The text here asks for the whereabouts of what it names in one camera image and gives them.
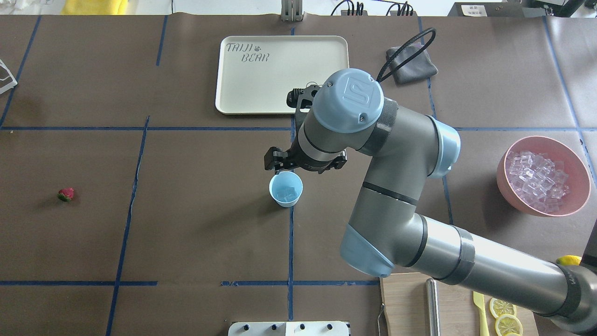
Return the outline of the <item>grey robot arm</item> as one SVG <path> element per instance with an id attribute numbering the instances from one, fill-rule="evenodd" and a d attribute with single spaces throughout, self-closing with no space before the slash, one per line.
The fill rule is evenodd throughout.
<path id="1" fill-rule="evenodd" d="M 387 98 L 359 69 L 293 89 L 286 103 L 297 115 L 309 111 L 290 149 L 266 152 L 266 170 L 340 169 L 348 147 L 371 157 L 340 245 L 350 266 L 373 277 L 411 268 L 527 308 L 574 334 L 596 334 L 595 270 L 543 261 L 417 213 L 426 179 L 444 177 L 458 159 L 454 128 Z"/>

